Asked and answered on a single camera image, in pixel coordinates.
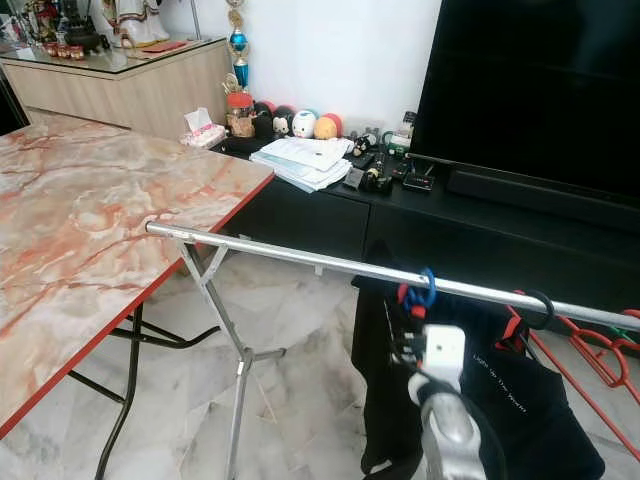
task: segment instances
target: black table leg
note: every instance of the black table leg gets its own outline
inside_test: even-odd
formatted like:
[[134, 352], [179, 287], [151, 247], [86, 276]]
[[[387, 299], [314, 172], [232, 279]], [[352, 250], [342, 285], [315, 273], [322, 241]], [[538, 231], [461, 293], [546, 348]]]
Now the black table leg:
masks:
[[138, 380], [138, 356], [140, 353], [140, 340], [138, 340], [137, 337], [140, 335], [141, 329], [142, 304], [136, 307], [136, 310], [133, 313], [133, 335], [131, 337], [131, 352], [129, 354], [129, 380], [127, 381], [127, 393], [125, 394], [123, 399], [124, 401], [122, 402], [120, 415], [118, 415], [116, 424], [113, 426], [113, 430], [111, 430], [111, 435], [109, 435], [109, 439], [102, 450], [102, 455], [100, 455], [100, 462], [98, 463], [98, 470], [96, 471], [96, 480], [102, 480], [104, 477], [104, 471], [107, 468], [109, 455], [111, 455], [113, 445], [116, 443], [120, 430], [122, 430], [122, 425], [124, 425], [124, 421], [126, 420], [129, 410], [131, 410], [131, 405], [133, 404], [133, 396], [136, 393], [136, 381]]
[[[102, 395], [122, 405], [120, 415], [118, 415], [118, 419], [113, 426], [113, 430], [111, 430], [111, 435], [109, 435], [109, 439], [107, 440], [107, 443], [102, 450], [100, 462], [98, 463], [98, 470], [96, 471], [96, 480], [102, 480], [104, 478], [104, 472], [107, 468], [109, 455], [111, 455], [111, 450], [113, 450], [113, 446], [116, 443], [118, 435], [120, 434], [120, 430], [122, 430], [122, 426], [124, 425], [127, 415], [129, 414], [129, 410], [131, 410], [131, 405], [133, 404], [133, 397], [136, 393], [136, 381], [138, 379], [138, 356], [140, 353], [140, 343], [150, 343], [152, 345], [157, 345], [160, 347], [183, 349], [192, 347], [193, 345], [202, 342], [215, 332], [220, 331], [220, 327], [215, 326], [209, 328], [208, 330], [204, 331], [191, 340], [186, 340], [174, 333], [168, 332], [167, 330], [156, 327], [153, 324], [142, 321], [142, 304], [136, 307], [133, 315], [129, 315], [127, 319], [133, 323], [133, 328], [131, 330], [116, 328], [110, 333], [110, 335], [131, 340], [131, 353], [129, 355], [129, 379], [127, 381], [127, 392], [124, 397], [74, 370], [71, 370], [68, 373], [71, 378], [78, 380], [79, 382], [94, 389], [98, 393], [101, 393]], [[142, 327], [147, 328], [155, 333], [159, 333], [165, 338], [143, 334]]]

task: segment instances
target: floor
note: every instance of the floor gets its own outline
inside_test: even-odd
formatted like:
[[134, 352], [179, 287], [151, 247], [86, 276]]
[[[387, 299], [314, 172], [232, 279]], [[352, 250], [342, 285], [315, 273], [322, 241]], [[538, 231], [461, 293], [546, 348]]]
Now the floor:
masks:
[[[258, 349], [289, 348], [283, 359], [258, 363], [251, 374], [240, 480], [362, 478], [366, 385], [349, 360], [357, 298], [349, 280], [242, 254], [221, 267], [216, 284], [241, 337]], [[180, 275], [145, 303], [144, 316], [186, 337], [217, 323], [191, 278]], [[630, 397], [599, 383], [565, 339], [543, 336], [640, 445], [640, 415]], [[127, 361], [128, 343], [109, 337], [78, 370], [122, 391]], [[640, 364], [630, 364], [640, 384]], [[236, 366], [223, 334], [183, 351], [143, 345], [136, 399], [106, 479], [221, 479]], [[638, 462], [571, 387], [567, 392], [607, 462], [605, 478], [639, 478]], [[93, 478], [118, 411], [111, 400], [64, 379], [0, 441], [0, 479]]]

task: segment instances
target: marble-pattern tabletop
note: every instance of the marble-pattern tabletop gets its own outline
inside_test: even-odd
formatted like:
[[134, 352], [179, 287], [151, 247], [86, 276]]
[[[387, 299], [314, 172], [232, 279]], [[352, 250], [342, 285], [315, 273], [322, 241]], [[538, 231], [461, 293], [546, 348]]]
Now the marble-pattern tabletop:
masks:
[[272, 177], [69, 117], [0, 137], [0, 438], [175, 269], [146, 222], [220, 228]]

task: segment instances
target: stack of papers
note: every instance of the stack of papers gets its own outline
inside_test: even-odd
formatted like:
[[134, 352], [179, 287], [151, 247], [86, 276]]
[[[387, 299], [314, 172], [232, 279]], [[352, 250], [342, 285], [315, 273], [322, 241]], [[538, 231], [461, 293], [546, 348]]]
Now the stack of papers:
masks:
[[347, 174], [351, 162], [342, 157], [349, 148], [353, 148], [353, 142], [347, 139], [283, 138], [255, 152], [250, 159], [270, 166], [283, 180], [311, 193]]

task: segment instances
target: jar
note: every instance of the jar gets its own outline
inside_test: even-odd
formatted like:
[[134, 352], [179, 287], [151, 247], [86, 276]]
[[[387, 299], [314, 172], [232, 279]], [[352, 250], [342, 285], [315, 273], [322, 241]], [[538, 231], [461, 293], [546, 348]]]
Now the jar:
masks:
[[58, 44], [56, 42], [48, 42], [44, 44], [47, 53], [52, 57], [58, 56]]
[[69, 52], [71, 53], [72, 60], [84, 60], [84, 50], [80, 45], [73, 45], [69, 47]]
[[60, 58], [69, 58], [69, 55], [71, 55], [69, 47], [66, 45], [58, 45], [58, 56]]
[[245, 92], [232, 92], [227, 95], [227, 125], [235, 137], [253, 137], [255, 129], [252, 123], [253, 98]]

